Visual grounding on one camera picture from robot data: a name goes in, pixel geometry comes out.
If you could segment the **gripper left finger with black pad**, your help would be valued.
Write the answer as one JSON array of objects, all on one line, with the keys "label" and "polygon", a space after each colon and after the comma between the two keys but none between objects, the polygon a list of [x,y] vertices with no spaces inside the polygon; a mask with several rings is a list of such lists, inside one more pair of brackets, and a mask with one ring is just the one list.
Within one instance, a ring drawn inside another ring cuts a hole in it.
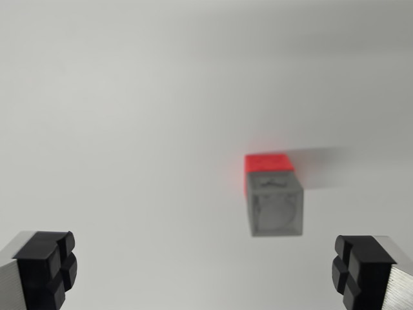
[{"label": "gripper left finger with black pad", "polygon": [[74,234],[21,231],[1,249],[1,309],[60,309],[74,286]]}]

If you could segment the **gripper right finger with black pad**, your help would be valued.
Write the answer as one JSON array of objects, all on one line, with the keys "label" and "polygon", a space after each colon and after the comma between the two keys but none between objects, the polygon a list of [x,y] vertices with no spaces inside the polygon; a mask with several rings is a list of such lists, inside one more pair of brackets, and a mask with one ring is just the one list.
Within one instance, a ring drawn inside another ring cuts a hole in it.
[{"label": "gripper right finger with black pad", "polygon": [[412,259],[388,236],[335,241],[332,281],[346,309],[412,309]]}]

